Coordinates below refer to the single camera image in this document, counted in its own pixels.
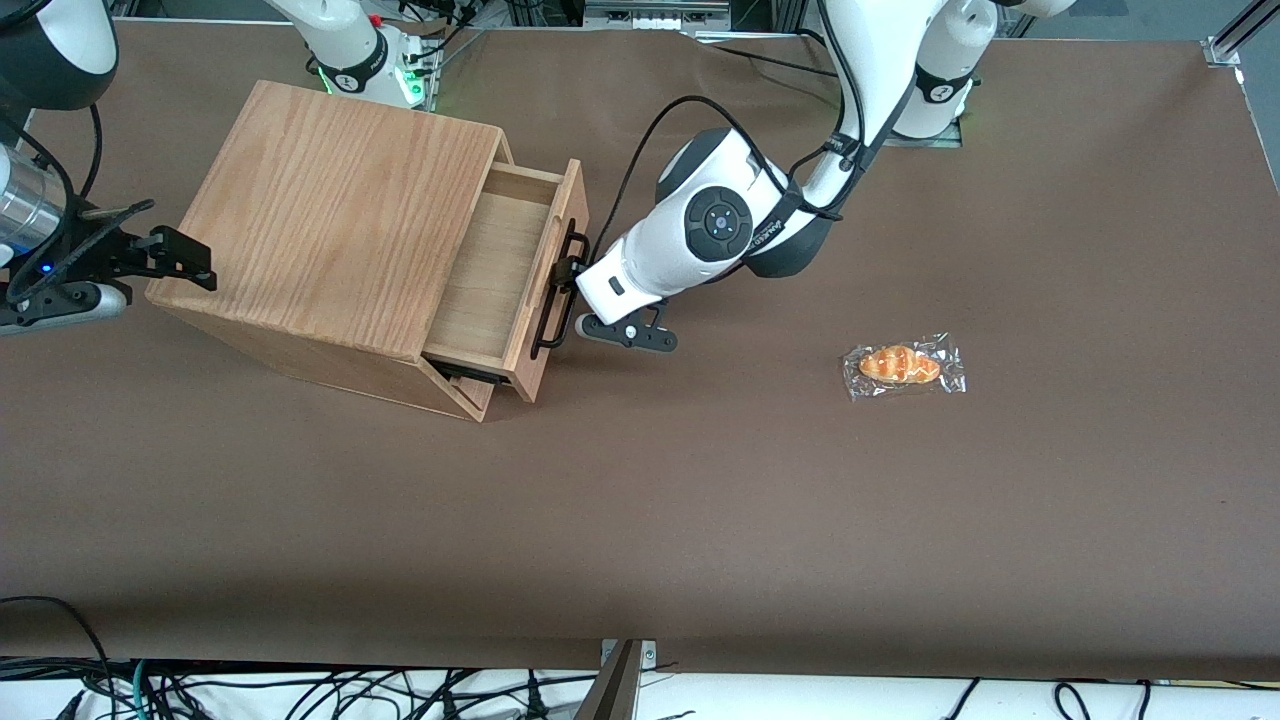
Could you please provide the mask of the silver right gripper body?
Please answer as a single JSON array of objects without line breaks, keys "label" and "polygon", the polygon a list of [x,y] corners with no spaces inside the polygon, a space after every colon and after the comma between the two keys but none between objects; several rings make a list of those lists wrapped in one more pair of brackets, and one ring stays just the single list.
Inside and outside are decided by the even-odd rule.
[{"label": "silver right gripper body", "polygon": [[70,242],[70,227],[60,227],[69,205],[61,176],[42,158],[4,146],[1,191],[1,265],[61,263]]}]

